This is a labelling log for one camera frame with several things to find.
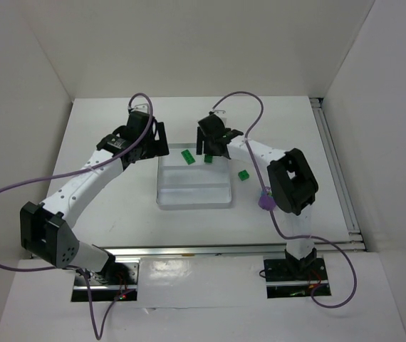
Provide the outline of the long green lego brick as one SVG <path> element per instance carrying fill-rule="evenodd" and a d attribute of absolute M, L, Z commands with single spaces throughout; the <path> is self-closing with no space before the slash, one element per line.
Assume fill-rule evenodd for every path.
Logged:
<path fill-rule="evenodd" d="M 193 154 L 188 149 L 181 151 L 181 156 L 187 165 L 192 165 L 196 162 Z"/>

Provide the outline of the teal printed lego piece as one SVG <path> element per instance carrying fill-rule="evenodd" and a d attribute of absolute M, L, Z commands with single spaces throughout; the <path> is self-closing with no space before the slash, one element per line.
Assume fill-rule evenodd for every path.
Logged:
<path fill-rule="evenodd" d="M 261 196 L 272 196 L 272 191 L 270 187 L 265 187 L 265 190 L 261 191 Z"/>

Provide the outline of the purple round lego piece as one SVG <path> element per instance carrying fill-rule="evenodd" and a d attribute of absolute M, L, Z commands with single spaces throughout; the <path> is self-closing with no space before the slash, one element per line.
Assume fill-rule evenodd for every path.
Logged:
<path fill-rule="evenodd" d="M 276 203 L 273 197 L 270 197 L 269 195 L 262 195 L 259 198 L 258 206 L 263 210 L 272 211 L 274 210 Z"/>

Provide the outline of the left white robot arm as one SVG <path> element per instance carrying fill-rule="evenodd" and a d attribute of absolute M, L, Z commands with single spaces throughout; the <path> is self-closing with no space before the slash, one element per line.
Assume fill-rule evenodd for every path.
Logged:
<path fill-rule="evenodd" d="M 168 155 L 165 125 L 133 110 L 125 125 L 106 135 L 80 174 L 38 204 L 20 211 L 21 246 L 58 269 L 76 267 L 102 284 L 132 283 L 131 271 L 107 250 L 80 241 L 73 227 L 86 207 L 112 180 L 140 160 Z"/>

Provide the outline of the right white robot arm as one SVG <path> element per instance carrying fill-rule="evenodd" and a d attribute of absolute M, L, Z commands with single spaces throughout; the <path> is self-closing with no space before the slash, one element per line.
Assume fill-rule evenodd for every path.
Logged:
<path fill-rule="evenodd" d="M 316 248 L 311 239 L 311 212 L 318 183 L 301 150 L 279 150 L 246 138 L 210 113 L 198 122 L 197 154 L 252 162 L 256 171 L 266 173 L 271 196 L 264 200 L 264 206 L 284 213 L 288 267 L 298 273 L 312 265 Z"/>

